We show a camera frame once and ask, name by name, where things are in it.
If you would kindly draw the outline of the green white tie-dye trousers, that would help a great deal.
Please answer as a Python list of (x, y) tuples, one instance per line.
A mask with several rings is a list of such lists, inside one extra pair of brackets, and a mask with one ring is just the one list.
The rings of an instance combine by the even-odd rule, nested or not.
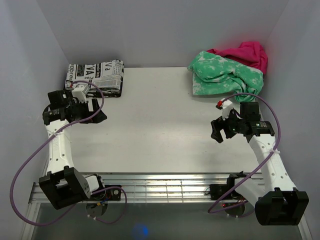
[(240, 94), (239, 103), (252, 102), (264, 86), (261, 70), (220, 55), (201, 51), (189, 64), (195, 96)]

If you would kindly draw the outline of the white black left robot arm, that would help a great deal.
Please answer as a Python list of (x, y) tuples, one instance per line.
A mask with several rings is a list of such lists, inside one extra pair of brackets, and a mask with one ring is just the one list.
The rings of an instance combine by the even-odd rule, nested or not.
[(98, 124), (107, 119), (96, 99), (92, 100), (93, 110), (89, 110), (87, 92), (83, 85), (70, 92), (52, 91), (48, 93), (50, 104), (42, 113), (50, 142), (48, 166), (45, 176), (39, 178), (39, 186), (57, 210), (91, 196), (100, 200), (106, 195), (102, 178), (97, 174), (84, 177), (76, 170), (72, 159), (70, 124)]

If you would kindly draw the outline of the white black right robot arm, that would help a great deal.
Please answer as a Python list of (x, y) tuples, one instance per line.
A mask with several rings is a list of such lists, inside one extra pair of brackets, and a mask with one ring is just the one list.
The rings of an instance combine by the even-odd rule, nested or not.
[(241, 196), (254, 207), (260, 225), (297, 226), (309, 197), (305, 191), (299, 191), (289, 177), (276, 146), (275, 131), (270, 122), (261, 119), (259, 104), (242, 102), (240, 111), (236, 111), (230, 100), (222, 99), (216, 108), (222, 110), (222, 115), (211, 122), (211, 138), (222, 143), (221, 131), (226, 139), (243, 135), (255, 154), (257, 169), (264, 180), (264, 188), (260, 188), (250, 173), (230, 174), (216, 202)]

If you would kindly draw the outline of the newspaper print folded trousers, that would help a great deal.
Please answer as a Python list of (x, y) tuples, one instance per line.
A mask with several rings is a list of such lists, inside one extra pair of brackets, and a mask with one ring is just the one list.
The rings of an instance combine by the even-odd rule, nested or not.
[(105, 98), (119, 98), (123, 89), (124, 66), (119, 59), (95, 64), (70, 64), (64, 89), (71, 91), (74, 81), (86, 81), (99, 87)]

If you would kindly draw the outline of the pink crumpled trousers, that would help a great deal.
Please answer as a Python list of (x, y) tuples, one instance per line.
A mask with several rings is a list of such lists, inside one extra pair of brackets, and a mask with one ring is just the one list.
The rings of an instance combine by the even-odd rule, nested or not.
[(267, 73), (268, 55), (259, 41), (245, 41), (239, 47), (224, 50), (212, 48), (208, 49), (207, 52), (256, 68), (264, 75)]

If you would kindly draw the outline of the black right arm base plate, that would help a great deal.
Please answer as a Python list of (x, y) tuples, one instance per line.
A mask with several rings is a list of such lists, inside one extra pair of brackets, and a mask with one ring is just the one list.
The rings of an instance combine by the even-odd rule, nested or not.
[[(227, 184), (210, 184), (209, 185), (209, 196), (211, 200), (218, 200), (223, 194), (229, 190)], [(237, 193), (235, 190), (229, 193), (224, 200), (241, 200), (244, 197)]]

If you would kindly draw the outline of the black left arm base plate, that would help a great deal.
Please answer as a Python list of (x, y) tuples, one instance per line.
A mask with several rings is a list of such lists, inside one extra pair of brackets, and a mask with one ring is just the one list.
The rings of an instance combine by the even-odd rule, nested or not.
[(120, 201), (121, 200), (121, 185), (105, 185), (103, 188), (93, 192), (90, 200), (107, 202), (107, 201)]

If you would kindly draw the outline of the aluminium rail frame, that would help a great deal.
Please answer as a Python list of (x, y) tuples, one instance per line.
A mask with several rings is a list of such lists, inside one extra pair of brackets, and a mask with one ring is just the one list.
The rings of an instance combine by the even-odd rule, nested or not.
[(225, 184), (228, 173), (101, 174), (106, 185), (121, 185), (129, 204), (212, 203), (210, 184)]

